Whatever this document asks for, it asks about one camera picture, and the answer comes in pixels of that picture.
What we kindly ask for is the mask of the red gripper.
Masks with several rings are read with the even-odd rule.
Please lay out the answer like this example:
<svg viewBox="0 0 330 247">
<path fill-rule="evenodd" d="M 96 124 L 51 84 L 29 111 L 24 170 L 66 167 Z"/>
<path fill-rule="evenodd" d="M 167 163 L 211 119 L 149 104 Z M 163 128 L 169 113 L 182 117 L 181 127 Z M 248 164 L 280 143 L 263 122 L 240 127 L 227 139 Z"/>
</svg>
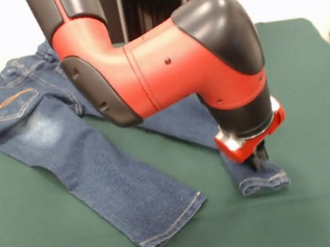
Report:
<svg viewBox="0 0 330 247">
<path fill-rule="evenodd" d="M 262 141 L 268 135 L 273 134 L 286 118 L 285 110 L 279 101 L 274 97 L 271 97 L 270 101 L 273 117 L 263 131 L 254 136 L 236 137 L 220 129 L 214 137 L 217 148 L 222 153 L 235 162 L 244 162 L 248 159 L 248 164 L 253 170 L 262 169 L 260 159 L 265 161 L 269 159 L 265 142 Z"/>
</svg>

